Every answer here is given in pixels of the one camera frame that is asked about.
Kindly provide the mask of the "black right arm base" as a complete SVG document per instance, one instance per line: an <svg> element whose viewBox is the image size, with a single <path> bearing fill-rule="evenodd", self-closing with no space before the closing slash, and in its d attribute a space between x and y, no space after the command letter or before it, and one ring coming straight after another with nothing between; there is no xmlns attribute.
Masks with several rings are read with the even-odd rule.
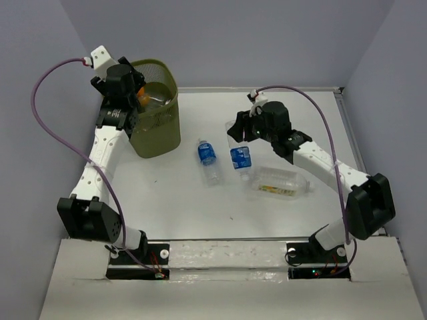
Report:
<svg viewBox="0 0 427 320"><path fill-rule="evenodd" d="M287 244L284 254L288 279L350 279L346 249L339 245L332 250L314 249L308 242Z"/></svg>

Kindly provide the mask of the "orange label plastic bottle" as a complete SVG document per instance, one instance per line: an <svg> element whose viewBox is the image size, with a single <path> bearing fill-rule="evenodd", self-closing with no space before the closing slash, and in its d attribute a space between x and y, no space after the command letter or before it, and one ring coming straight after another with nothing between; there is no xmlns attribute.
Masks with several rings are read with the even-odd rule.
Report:
<svg viewBox="0 0 427 320"><path fill-rule="evenodd" d="M149 102L150 102L150 95L148 93L145 92L145 88L142 87L138 92L137 92L137 99L139 101L139 104L144 107L146 106Z"/></svg>

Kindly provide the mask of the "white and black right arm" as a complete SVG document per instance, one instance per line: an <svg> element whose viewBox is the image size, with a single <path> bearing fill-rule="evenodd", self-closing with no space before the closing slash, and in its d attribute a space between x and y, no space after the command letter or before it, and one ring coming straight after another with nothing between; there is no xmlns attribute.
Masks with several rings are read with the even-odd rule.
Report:
<svg viewBox="0 0 427 320"><path fill-rule="evenodd" d="M268 142L276 155L344 198L344 217L310 236L307 253L314 261L323 261L348 240L366 240L396 216L390 182L383 174L369 175L334 159L310 136L292 128L289 111L281 102L238 112L227 134L237 143Z"/></svg>

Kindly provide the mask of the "silver cap clear bottle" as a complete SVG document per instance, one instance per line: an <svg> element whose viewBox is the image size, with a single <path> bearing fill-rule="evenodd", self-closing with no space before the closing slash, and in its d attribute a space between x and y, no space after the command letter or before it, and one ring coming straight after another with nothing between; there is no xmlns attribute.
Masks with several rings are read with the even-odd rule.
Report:
<svg viewBox="0 0 427 320"><path fill-rule="evenodd" d="M163 83L151 82L148 83L144 89L145 94L149 97L144 106L146 111L151 111L167 105L173 98L171 91Z"/></svg>

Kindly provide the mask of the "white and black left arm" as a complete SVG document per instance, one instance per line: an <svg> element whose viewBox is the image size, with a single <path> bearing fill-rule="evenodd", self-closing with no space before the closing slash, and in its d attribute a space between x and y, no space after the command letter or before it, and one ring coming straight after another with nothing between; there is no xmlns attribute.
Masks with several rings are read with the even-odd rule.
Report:
<svg viewBox="0 0 427 320"><path fill-rule="evenodd" d="M76 187L68 198L60 198L58 214L71 238L110 243L124 250L132 263L147 257L145 232L125 226L119 207L109 206L111 182L141 109L137 92L145 78L131 63L121 57L91 84L101 93L103 101L95 123L95 136L89 159Z"/></svg>

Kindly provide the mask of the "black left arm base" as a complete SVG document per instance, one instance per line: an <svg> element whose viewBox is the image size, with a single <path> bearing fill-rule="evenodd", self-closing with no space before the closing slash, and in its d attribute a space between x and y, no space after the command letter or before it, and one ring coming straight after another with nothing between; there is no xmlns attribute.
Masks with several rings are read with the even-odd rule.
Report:
<svg viewBox="0 0 427 320"><path fill-rule="evenodd" d="M109 261L105 276L110 280L165 281L169 279L170 243L151 241L147 253L133 250L133 259L126 251L105 246Z"/></svg>

